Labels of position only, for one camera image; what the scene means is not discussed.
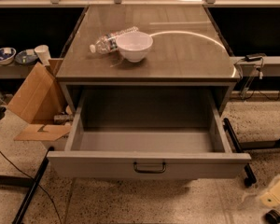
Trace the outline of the white paper cup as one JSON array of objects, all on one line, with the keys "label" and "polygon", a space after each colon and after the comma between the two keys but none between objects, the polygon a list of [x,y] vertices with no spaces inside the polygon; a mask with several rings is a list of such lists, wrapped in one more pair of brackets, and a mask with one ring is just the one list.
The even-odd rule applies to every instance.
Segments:
[{"label": "white paper cup", "polygon": [[47,45],[39,45],[35,47],[35,53],[38,56],[40,62],[42,62],[42,64],[44,65],[49,64],[50,53],[49,53],[49,47]]}]

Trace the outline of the black power adapter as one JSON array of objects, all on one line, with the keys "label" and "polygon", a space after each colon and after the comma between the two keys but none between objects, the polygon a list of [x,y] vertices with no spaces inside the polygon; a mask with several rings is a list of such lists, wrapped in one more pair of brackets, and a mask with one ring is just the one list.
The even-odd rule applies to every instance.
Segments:
[{"label": "black power adapter", "polygon": [[266,56],[264,53],[249,54],[245,56],[245,61],[247,62],[259,61],[263,59],[264,56]]}]

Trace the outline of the grey shelf left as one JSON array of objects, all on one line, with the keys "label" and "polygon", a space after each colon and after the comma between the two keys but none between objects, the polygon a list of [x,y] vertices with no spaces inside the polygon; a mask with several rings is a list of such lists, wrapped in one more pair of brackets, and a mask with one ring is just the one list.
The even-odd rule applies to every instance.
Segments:
[{"label": "grey shelf left", "polygon": [[26,78],[32,69],[32,66],[20,66],[14,63],[0,65],[0,79]]}]

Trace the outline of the clear plastic water bottle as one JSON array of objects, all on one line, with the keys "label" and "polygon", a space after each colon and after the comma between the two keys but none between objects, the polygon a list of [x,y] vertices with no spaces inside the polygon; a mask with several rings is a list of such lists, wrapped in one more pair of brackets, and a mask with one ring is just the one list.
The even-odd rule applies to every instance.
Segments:
[{"label": "clear plastic water bottle", "polygon": [[118,45],[116,42],[116,39],[120,36],[120,35],[124,35],[127,33],[131,33],[131,32],[138,32],[139,29],[135,26],[124,29],[124,30],[120,30],[120,31],[116,31],[113,33],[109,33],[106,35],[103,35],[101,37],[99,37],[97,39],[97,41],[94,44],[90,45],[90,51],[92,53],[99,53],[99,54],[108,54],[114,51],[118,50]]}]

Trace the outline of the black frame leg right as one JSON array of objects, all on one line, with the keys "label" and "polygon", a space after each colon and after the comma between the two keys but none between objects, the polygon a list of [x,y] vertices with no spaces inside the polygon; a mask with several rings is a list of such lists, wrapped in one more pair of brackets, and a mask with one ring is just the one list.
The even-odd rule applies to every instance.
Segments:
[{"label": "black frame leg right", "polygon": [[[238,141],[238,138],[231,126],[230,121],[227,118],[224,118],[223,122],[224,122],[224,129],[228,132],[236,152],[243,153],[244,151]],[[246,173],[246,178],[244,180],[244,184],[247,188],[249,188],[257,182],[257,179],[249,163],[245,166],[245,173]]]}]

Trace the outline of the blue patterned bowl left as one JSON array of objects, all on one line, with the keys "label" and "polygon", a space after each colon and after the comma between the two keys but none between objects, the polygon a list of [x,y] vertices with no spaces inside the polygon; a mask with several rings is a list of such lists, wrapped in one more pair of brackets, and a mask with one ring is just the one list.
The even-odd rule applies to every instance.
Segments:
[{"label": "blue patterned bowl left", "polygon": [[0,65],[8,65],[13,62],[16,55],[14,48],[0,48]]}]

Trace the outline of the brown cardboard box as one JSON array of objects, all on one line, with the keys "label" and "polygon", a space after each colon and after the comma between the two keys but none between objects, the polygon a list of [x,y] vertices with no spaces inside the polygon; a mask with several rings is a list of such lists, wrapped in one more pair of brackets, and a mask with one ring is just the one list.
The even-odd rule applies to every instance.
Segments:
[{"label": "brown cardboard box", "polygon": [[57,141],[70,133],[70,125],[54,123],[54,116],[67,107],[55,76],[37,63],[7,105],[7,109],[28,123],[16,141]]}]

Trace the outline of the blue patterned bowl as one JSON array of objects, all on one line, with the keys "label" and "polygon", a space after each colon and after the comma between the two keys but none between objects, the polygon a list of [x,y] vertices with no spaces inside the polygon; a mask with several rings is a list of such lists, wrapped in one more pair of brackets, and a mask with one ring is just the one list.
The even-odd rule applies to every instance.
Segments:
[{"label": "blue patterned bowl", "polygon": [[26,49],[15,56],[15,63],[18,65],[34,65],[38,61],[38,56],[33,49]]},{"label": "blue patterned bowl", "polygon": [[0,65],[8,65],[13,62],[16,55],[14,48],[0,48]]}]

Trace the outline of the black frame leg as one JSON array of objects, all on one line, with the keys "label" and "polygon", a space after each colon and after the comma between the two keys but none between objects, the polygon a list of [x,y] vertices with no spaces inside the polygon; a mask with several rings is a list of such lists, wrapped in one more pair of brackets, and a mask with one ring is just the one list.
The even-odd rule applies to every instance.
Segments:
[{"label": "black frame leg", "polygon": [[[243,153],[244,151],[238,141],[238,138],[231,126],[230,121],[227,118],[224,118],[223,122],[224,122],[224,129],[228,132],[236,152]],[[245,173],[246,173],[246,178],[244,180],[244,184],[247,188],[249,188],[257,182],[257,179],[249,163],[245,166]]]},{"label": "black frame leg", "polygon": [[20,206],[16,216],[14,217],[14,219],[12,221],[12,224],[22,224],[22,220],[25,216],[25,213],[30,205],[31,200],[33,199],[33,197],[35,195],[37,187],[40,184],[40,181],[47,169],[48,164],[49,164],[48,154],[45,154],[45,157],[42,160],[42,162],[36,172],[36,175],[29,179],[31,184],[28,186],[28,191],[21,203],[21,206]]}]

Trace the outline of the grey top drawer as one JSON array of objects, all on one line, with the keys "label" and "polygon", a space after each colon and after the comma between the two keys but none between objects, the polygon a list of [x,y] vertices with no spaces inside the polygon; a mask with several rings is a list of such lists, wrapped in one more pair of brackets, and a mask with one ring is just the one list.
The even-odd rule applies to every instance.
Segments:
[{"label": "grey top drawer", "polygon": [[[129,179],[234,178],[250,157],[231,149],[212,94],[192,88],[98,88],[80,98],[59,175]],[[133,164],[166,163],[163,174]]]}]

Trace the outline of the black caster wheel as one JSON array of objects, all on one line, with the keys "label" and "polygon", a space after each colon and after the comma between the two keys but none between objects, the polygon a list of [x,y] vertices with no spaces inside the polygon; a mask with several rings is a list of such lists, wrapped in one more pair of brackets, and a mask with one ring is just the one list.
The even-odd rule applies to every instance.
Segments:
[{"label": "black caster wheel", "polygon": [[265,220],[269,224],[280,224],[280,213],[276,210],[271,210],[265,214]]}]

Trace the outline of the grey drawer cabinet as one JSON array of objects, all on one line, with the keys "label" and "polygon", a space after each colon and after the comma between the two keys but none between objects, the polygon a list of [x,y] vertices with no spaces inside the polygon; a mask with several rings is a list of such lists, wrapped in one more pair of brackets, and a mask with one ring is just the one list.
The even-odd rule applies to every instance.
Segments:
[{"label": "grey drawer cabinet", "polygon": [[[90,52],[100,35],[136,26],[152,35],[146,58],[130,63],[116,53]],[[213,89],[223,111],[239,75],[201,4],[91,4],[57,78],[71,106],[74,84],[180,84]]]}]

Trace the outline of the grey shelf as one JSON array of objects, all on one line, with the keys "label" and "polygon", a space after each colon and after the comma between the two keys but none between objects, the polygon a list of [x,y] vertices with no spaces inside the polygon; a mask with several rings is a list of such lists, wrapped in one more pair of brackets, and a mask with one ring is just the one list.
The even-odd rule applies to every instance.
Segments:
[{"label": "grey shelf", "polygon": [[243,77],[258,76],[259,71],[253,73],[255,66],[259,66],[265,77],[280,77],[280,57],[278,56],[265,56],[263,59],[253,62],[244,61],[243,57],[231,57],[231,62],[237,66]]},{"label": "grey shelf", "polygon": [[26,78],[32,69],[32,66],[20,66],[14,63],[0,65],[0,79]]}]

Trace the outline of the white bowl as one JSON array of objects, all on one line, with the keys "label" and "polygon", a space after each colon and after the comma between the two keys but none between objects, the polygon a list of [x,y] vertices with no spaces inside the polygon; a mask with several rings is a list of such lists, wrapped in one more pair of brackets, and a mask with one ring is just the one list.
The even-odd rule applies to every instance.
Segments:
[{"label": "white bowl", "polygon": [[130,32],[116,39],[120,55],[132,63],[142,61],[149,53],[153,38],[143,32]]}]

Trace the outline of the grey shelf right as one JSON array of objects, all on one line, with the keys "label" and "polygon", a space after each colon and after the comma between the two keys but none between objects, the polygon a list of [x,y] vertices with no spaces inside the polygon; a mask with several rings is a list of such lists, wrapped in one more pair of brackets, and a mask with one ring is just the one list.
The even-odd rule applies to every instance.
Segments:
[{"label": "grey shelf right", "polygon": [[259,71],[253,73],[255,66],[259,66],[265,77],[280,77],[280,57],[278,56],[265,56],[263,59],[253,62],[244,61],[243,57],[231,57],[231,62],[237,66],[243,77],[258,76]]}]

